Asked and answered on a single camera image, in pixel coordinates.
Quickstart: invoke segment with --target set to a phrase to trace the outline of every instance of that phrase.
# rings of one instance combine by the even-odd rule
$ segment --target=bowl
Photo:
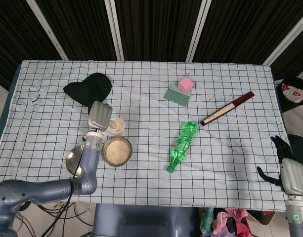
[[[125,137],[108,139],[102,149],[102,158],[110,166],[119,167],[126,164],[132,155],[132,146]]]
[[[112,118],[107,130],[115,136],[121,136],[124,132],[124,128],[125,122],[121,118]]]
[[[76,146],[68,153],[66,158],[66,167],[70,174],[74,175],[74,172],[76,172],[76,169],[78,168],[75,175],[77,177],[85,176],[85,172],[81,169],[80,165],[77,167],[82,156],[83,147],[84,145]]]

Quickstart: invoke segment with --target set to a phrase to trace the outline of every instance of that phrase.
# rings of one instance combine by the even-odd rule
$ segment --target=metal plate
[[[77,169],[77,165],[79,164],[79,161],[81,159],[82,150],[84,145],[79,145],[75,148],[73,148],[67,155],[66,158],[66,167],[67,170],[70,172],[70,174],[74,175],[74,172]],[[78,170],[76,172],[76,176],[83,177],[85,176],[85,172],[81,167],[78,167]]]

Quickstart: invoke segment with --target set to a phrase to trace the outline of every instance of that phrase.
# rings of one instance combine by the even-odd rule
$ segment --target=black curtain
[[[116,60],[103,0],[36,0],[69,60]]]
[[[0,85],[9,90],[23,60],[61,57],[25,0],[0,0]]]
[[[194,62],[262,64],[303,16],[303,0],[212,0]]]
[[[298,76],[303,71],[303,31],[271,65],[275,80]]]
[[[201,0],[115,0],[125,60],[185,62]]]

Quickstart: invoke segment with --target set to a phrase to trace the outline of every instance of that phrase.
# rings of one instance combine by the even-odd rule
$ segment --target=small cup
[[[125,123],[121,118],[112,118],[107,130],[115,136],[121,136],[124,132]]]

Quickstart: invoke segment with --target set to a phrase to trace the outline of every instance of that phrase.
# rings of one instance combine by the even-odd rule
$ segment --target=green plastic bottle
[[[170,153],[170,163],[167,171],[173,173],[175,167],[184,160],[185,154],[191,145],[192,139],[197,131],[197,124],[194,122],[187,122],[183,126],[182,133],[177,139],[175,148]]]

